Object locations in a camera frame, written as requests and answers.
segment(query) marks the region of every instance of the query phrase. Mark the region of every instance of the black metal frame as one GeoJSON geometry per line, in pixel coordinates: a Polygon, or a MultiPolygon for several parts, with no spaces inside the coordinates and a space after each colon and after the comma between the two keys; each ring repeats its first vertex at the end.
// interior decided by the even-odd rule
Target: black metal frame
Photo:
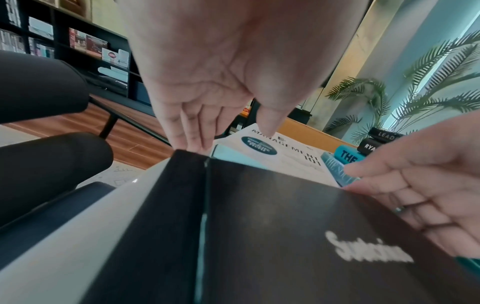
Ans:
{"type": "Polygon", "coordinates": [[[106,139],[108,137],[108,135],[110,134],[110,131],[112,131],[112,129],[114,128],[114,125],[117,122],[117,120],[121,119],[121,120],[125,121],[126,123],[136,127],[140,131],[145,132],[145,133],[149,134],[150,136],[160,140],[164,144],[172,146],[170,144],[169,140],[166,137],[164,137],[164,136],[160,135],[159,133],[153,131],[152,129],[147,128],[146,126],[140,124],[135,119],[133,119],[131,117],[128,117],[125,114],[120,113],[119,111],[107,106],[106,104],[102,103],[101,101],[99,101],[99,100],[97,100],[93,97],[90,97],[90,102],[92,104],[96,105],[97,107],[107,111],[110,114],[110,117],[108,118],[105,126],[103,127],[103,130],[100,132],[99,136],[101,138],[106,139]]]}

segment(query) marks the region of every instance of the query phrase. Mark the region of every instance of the black book cover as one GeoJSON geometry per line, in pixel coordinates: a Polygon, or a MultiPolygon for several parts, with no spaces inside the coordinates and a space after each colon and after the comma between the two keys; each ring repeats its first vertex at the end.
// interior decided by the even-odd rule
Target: black book cover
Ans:
{"type": "Polygon", "coordinates": [[[368,136],[380,142],[389,143],[391,141],[394,141],[395,139],[402,137],[403,134],[390,132],[390,131],[382,130],[379,128],[371,128],[370,131],[368,132],[368,136]]]}
{"type": "Polygon", "coordinates": [[[376,141],[373,138],[365,138],[360,142],[360,144],[357,147],[357,151],[362,154],[362,155],[369,155],[373,151],[375,151],[376,148],[381,146],[383,143],[376,141]]]}
{"type": "Polygon", "coordinates": [[[204,304],[478,303],[480,284],[376,200],[210,160],[204,304]]]}

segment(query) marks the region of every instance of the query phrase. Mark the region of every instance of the hand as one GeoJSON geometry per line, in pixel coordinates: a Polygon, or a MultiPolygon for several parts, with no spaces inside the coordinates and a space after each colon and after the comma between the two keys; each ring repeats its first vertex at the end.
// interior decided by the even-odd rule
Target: hand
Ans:
{"type": "Polygon", "coordinates": [[[372,195],[452,256],[480,257],[480,111],[381,146],[345,166],[372,195]]]}
{"type": "Polygon", "coordinates": [[[368,0],[117,0],[170,143],[212,145],[254,97],[272,135],[332,72],[368,0]]]}

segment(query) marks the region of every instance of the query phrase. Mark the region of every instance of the teal book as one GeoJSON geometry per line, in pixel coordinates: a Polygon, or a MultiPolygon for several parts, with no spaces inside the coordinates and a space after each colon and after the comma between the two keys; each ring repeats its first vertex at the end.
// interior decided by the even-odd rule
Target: teal book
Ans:
{"type": "Polygon", "coordinates": [[[342,164],[350,164],[365,159],[355,148],[341,145],[335,150],[335,158],[342,164]]]}
{"type": "Polygon", "coordinates": [[[344,172],[344,165],[336,160],[331,153],[324,152],[321,155],[321,159],[340,187],[345,187],[358,180],[357,177],[346,175],[344,172]]]}

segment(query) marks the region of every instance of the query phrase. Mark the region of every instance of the white book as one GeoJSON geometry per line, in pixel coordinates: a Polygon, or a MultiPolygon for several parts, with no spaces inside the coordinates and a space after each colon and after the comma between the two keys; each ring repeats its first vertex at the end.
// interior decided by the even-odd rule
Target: white book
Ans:
{"type": "Polygon", "coordinates": [[[324,152],[280,133],[266,137],[253,124],[215,140],[210,156],[338,187],[322,161],[324,152]]]}

